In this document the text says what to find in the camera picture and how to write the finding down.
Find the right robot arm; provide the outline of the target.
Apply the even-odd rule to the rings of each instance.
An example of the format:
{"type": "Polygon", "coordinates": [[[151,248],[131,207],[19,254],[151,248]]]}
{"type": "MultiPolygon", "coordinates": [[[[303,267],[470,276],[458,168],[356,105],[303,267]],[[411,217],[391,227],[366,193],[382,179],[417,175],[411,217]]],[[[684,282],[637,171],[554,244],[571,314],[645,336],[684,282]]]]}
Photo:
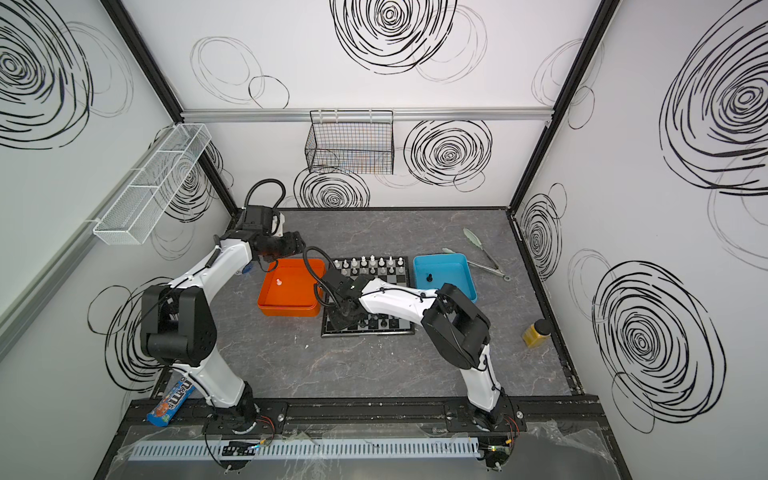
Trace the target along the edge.
{"type": "Polygon", "coordinates": [[[440,356],[460,370],[477,417],[487,425],[500,421],[504,390],[492,365],[490,320],[458,287],[446,283],[437,290],[414,289],[367,274],[351,278],[332,268],[316,279],[313,291],[323,306],[341,316],[343,328],[368,314],[421,326],[440,356]]]}

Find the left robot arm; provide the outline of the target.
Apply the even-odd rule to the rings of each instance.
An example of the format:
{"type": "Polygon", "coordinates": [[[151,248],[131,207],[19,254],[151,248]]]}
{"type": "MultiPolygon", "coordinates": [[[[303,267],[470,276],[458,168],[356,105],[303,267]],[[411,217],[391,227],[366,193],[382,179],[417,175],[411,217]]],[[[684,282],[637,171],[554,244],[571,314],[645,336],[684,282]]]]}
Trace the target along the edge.
{"type": "Polygon", "coordinates": [[[275,207],[245,207],[235,226],[216,236],[212,251],[189,271],[142,294],[142,354],[180,373],[215,412],[233,415],[240,432],[257,422],[258,410],[250,385],[218,350],[210,302],[252,261],[275,262],[301,252],[300,235],[284,232],[283,223],[275,207]]]}

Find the chess board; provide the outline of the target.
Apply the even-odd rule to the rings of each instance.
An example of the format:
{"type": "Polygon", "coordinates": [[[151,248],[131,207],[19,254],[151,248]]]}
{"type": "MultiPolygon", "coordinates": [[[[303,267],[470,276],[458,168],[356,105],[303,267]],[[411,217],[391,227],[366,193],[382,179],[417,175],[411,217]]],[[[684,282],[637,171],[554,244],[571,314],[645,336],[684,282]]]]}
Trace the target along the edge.
{"type": "Polygon", "coordinates": [[[352,278],[361,274],[372,276],[360,298],[368,315],[356,326],[334,330],[330,323],[332,298],[327,294],[324,297],[322,337],[405,336],[415,333],[417,318],[411,311],[411,304],[419,300],[419,294],[410,288],[409,270],[404,258],[333,258],[329,261],[331,268],[352,278]]]}

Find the orange tray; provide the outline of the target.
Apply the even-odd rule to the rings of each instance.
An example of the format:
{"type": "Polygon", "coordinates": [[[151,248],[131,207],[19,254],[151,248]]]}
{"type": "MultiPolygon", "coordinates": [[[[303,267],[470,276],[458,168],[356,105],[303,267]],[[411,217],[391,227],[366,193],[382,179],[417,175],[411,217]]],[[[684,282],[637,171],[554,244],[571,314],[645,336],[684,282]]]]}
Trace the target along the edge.
{"type": "Polygon", "coordinates": [[[268,267],[257,305],[266,316],[316,317],[321,305],[315,285],[302,259],[276,260],[268,267]],[[282,286],[277,285],[277,279],[283,281],[282,286]]]}

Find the blue tray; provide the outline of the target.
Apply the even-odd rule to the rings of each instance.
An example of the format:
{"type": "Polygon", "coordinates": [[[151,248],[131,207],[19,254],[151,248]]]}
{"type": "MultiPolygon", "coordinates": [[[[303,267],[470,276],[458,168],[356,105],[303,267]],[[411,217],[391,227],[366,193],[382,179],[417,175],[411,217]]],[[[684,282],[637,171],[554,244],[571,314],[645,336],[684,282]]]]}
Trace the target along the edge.
{"type": "Polygon", "coordinates": [[[472,279],[468,260],[465,255],[433,254],[421,255],[413,259],[414,286],[421,290],[440,289],[449,283],[459,288],[472,302],[478,295],[472,279]]]}

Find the yellow bottle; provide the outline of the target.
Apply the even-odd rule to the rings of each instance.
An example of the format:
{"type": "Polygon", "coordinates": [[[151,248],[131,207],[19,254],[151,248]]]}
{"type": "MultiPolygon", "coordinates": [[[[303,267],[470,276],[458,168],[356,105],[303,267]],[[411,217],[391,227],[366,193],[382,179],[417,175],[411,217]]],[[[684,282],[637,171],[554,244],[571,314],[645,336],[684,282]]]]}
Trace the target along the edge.
{"type": "Polygon", "coordinates": [[[552,325],[547,319],[541,318],[532,323],[522,334],[522,340],[527,348],[535,348],[551,337],[552,325]]]}

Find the candy packet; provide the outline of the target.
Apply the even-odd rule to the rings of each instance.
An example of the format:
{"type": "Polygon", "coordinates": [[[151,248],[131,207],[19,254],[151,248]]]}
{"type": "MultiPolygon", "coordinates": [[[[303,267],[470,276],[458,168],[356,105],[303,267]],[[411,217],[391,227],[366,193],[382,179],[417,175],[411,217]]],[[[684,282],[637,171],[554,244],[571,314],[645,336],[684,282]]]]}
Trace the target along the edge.
{"type": "Polygon", "coordinates": [[[146,420],[156,427],[167,427],[195,390],[195,385],[187,377],[182,377],[156,407],[146,415],[146,420]]]}

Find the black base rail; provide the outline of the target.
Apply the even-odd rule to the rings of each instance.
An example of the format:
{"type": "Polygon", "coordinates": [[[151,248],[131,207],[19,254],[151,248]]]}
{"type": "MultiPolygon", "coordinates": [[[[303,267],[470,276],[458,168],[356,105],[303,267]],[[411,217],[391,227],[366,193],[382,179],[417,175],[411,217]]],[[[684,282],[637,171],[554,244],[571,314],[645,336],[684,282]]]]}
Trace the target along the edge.
{"type": "Polygon", "coordinates": [[[493,413],[483,412],[464,397],[267,398],[254,403],[256,413],[269,418],[277,429],[300,424],[425,422],[460,431],[475,420],[489,427],[512,417],[523,427],[528,420],[605,416],[593,395],[503,396],[493,413]]]}

